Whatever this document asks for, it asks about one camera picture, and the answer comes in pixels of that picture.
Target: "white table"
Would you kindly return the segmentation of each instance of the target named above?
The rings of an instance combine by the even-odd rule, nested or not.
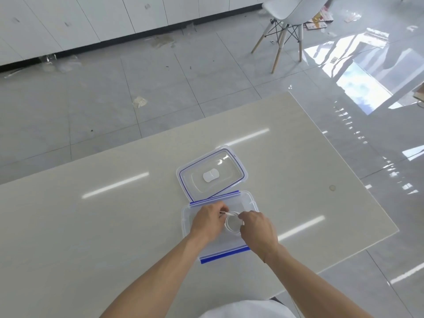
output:
[[[98,317],[182,239],[188,200],[176,169],[225,143],[249,173],[237,188],[253,194],[284,245],[312,270],[398,231],[285,93],[1,185],[2,316]],[[196,262],[168,317],[281,291],[251,251]]]

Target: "hand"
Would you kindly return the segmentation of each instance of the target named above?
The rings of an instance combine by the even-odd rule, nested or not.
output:
[[[190,235],[205,243],[215,240],[221,233],[226,218],[220,211],[228,212],[228,210],[228,206],[222,201],[202,206],[193,219]]]
[[[239,218],[244,222],[240,227],[242,239],[265,262],[266,256],[275,252],[279,246],[274,226],[261,212],[242,212]]]

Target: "white shirt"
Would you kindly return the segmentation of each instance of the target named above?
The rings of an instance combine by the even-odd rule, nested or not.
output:
[[[274,300],[245,300],[206,311],[199,318],[296,318]]]

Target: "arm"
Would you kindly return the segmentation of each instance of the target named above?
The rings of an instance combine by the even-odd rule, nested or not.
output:
[[[306,318],[372,318],[320,276],[290,256],[278,243],[275,228],[260,212],[243,212],[243,240],[275,273]]]
[[[228,207],[222,202],[203,206],[189,235],[128,286],[100,318],[163,318],[200,251],[220,234]]]

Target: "baseboard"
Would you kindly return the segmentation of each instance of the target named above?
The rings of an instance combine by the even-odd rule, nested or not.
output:
[[[214,20],[219,20],[219,19],[222,19],[222,18],[227,18],[229,16],[238,15],[238,14],[242,14],[242,13],[246,13],[246,12],[250,12],[250,11],[254,11],[254,10],[259,10],[261,8],[262,8],[262,4],[255,4],[255,5],[251,5],[251,6],[248,6],[248,7],[245,7],[245,8],[241,8],[241,9],[236,9],[236,10],[232,10],[232,11],[228,11],[228,12],[213,14],[213,15],[202,17],[202,18],[190,20],[190,21],[176,23],[174,25],[163,26],[161,28],[131,34],[129,36],[123,36],[123,37],[119,37],[119,38],[115,38],[115,39],[111,39],[111,40],[98,42],[96,44],[89,44],[87,46],[74,48],[74,49],[70,49],[70,50],[65,50],[65,51],[61,51],[59,53],[56,53],[56,58],[69,57],[70,55],[77,55],[79,53],[84,53],[84,52],[87,52],[87,51],[93,51],[93,50],[113,46],[113,45],[116,45],[116,44],[122,44],[124,42],[129,42],[129,41],[133,41],[133,40],[137,40],[137,39],[143,39],[143,38],[147,38],[147,37],[151,37],[151,36],[155,36],[155,35],[168,33],[168,32],[171,32],[171,31],[175,31],[175,30],[184,28],[188,24],[191,24],[192,22],[195,25],[200,25],[202,23],[206,23],[206,22],[210,22],[210,21],[214,21]],[[8,63],[8,64],[5,64],[3,66],[0,66],[0,73],[10,71],[10,70],[26,68],[28,66],[32,66],[32,65],[35,65],[35,64],[38,64],[38,63],[40,63],[39,58],[31,58],[31,59],[27,59],[27,60],[23,60],[23,61]]]

